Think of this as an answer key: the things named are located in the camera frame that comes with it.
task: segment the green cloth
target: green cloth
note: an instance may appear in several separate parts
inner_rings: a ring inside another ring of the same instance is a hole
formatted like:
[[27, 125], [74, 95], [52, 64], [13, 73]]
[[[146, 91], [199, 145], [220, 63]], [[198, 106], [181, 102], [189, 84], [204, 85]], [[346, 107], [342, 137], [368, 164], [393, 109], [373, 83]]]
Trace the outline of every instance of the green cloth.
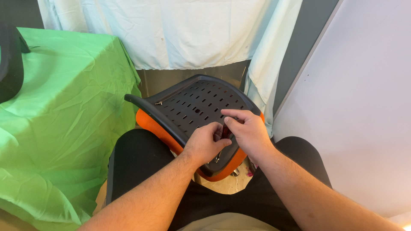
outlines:
[[0, 104], [0, 208], [39, 230], [75, 230], [96, 207], [117, 139], [135, 125], [134, 66], [110, 35], [19, 28], [24, 83]]

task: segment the right hand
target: right hand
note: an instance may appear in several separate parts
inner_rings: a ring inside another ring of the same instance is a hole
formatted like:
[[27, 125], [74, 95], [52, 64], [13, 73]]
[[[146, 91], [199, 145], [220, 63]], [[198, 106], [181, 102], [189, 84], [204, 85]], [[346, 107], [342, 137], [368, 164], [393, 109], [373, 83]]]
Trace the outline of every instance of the right hand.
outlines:
[[[267, 134], [266, 126], [258, 115], [246, 110], [222, 109], [221, 114], [227, 127], [236, 137], [240, 148], [250, 157], [254, 164], [259, 165], [265, 156], [270, 155], [274, 146]], [[232, 117], [244, 120], [240, 124]]]

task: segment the white fabric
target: white fabric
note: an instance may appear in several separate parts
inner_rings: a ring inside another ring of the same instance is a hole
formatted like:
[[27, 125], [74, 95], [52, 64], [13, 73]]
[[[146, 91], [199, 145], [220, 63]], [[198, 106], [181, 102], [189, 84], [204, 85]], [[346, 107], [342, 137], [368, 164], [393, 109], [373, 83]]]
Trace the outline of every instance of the white fabric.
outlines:
[[46, 29], [116, 35], [136, 69], [201, 69], [252, 58], [247, 94], [272, 135], [269, 98], [302, 0], [38, 2]]
[[302, 0], [279, 0], [247, 72], [245, 94], [263, 112], [270, 137], [278, 73], [301, 3]]

